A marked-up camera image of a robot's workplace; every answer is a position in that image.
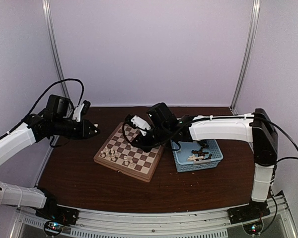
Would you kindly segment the white queen chess piece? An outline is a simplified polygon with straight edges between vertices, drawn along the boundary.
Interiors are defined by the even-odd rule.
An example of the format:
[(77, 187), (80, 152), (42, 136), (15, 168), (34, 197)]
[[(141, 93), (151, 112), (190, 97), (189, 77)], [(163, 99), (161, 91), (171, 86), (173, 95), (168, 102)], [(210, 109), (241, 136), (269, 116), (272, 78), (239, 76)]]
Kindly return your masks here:
[(124, 156), (124, 165), (125, 166), (129, 165), (128, 156)]

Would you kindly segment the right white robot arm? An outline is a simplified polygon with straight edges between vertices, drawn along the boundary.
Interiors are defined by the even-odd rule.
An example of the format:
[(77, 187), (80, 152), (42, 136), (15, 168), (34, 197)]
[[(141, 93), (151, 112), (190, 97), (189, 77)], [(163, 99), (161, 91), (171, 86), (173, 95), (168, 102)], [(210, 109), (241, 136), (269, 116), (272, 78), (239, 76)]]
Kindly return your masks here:
[(130, 126), (141, 134), (132, 145), (148, 152), (170, 140), (195, 142), (207, 139), (237, 140), (253, 144), (255, 174), (252, 202), (245, 215), (255, 219), (264, 210), (277, 163), (278, 134), (263, 109), (237, 116), (183, 116), (178, 119), (165, 103), (152, 106), (148, 112), (151, 122), (132, 116)]

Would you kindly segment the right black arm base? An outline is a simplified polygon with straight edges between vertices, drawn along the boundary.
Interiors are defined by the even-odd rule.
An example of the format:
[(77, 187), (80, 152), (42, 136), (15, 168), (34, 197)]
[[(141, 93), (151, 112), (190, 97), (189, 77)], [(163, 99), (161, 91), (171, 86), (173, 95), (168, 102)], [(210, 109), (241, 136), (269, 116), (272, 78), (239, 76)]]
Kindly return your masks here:
[(231, 224), (244, 223), (271, 214), (266, 201), (250, 201), (247, 205), (228, 209), (227, 213)]

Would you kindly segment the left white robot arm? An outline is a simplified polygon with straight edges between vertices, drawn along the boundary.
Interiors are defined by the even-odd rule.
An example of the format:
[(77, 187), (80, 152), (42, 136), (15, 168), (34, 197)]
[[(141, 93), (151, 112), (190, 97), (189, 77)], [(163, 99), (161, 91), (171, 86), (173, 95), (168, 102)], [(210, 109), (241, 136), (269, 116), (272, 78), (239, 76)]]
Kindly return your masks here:
[(51, 95), (39, 113), (25, 116), (0, 139), (0, 205), (42, 209), (50, 220), (61, 216), (61, 208), (48, 192), (35, 188), (48, 158), (48, 139), (89, 139), (100, 133), (96, 124), (84, 119), (90, 102), (74, 107), (70, 99)]

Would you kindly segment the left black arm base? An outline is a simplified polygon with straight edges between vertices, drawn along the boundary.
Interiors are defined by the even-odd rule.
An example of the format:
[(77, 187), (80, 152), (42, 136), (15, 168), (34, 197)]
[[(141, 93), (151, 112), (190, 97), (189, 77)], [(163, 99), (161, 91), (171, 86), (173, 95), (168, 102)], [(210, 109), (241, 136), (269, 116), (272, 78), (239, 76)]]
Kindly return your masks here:
[(78, 219), (79, 211), (74, 208), (63, 207), (58, 204), (55, 195), (44, 188), (37, 187), (46, 197), (44, 207), (35, 208), (36, 216), (58, 222), (61, 225), (75, 225)]

